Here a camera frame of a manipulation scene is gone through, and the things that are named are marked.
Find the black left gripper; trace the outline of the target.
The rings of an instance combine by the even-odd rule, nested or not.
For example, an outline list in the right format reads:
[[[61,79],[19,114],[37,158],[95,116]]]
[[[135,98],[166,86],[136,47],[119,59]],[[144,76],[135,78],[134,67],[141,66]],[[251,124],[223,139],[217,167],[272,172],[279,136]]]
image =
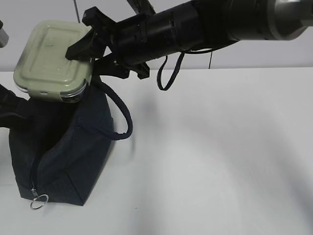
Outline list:
[[[3,85],[0,86],[0,126],[27,128],[31,124],[28,101],[18,97]]]

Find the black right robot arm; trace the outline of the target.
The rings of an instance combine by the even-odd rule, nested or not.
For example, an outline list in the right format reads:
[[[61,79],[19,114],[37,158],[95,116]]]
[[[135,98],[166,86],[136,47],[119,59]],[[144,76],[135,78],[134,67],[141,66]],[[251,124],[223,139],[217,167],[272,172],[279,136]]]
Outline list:
[[[131,0],[135,15],[115,22],[97,7],[82,18],[90,31],[66,52],[68,60],[94,59],[94,75],[148,78],[148,61],[173,53],[200,54],[239,41],[289,41],[313,24],[310,0],[191,0],[157,13]]]

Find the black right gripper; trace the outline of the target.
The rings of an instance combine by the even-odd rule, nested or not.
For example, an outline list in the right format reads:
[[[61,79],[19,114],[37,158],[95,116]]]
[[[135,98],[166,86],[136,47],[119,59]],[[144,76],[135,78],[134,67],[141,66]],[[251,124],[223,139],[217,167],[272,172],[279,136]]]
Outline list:
[[[171,12],[140,13],[115,22],[92,7],[84,12],[82,21],[92,29],[68,47],[66,58],[96,58],[93,75],[126,79],[134,71],[138,78],[148,78],[148,61],[176,51],[175,20]]]

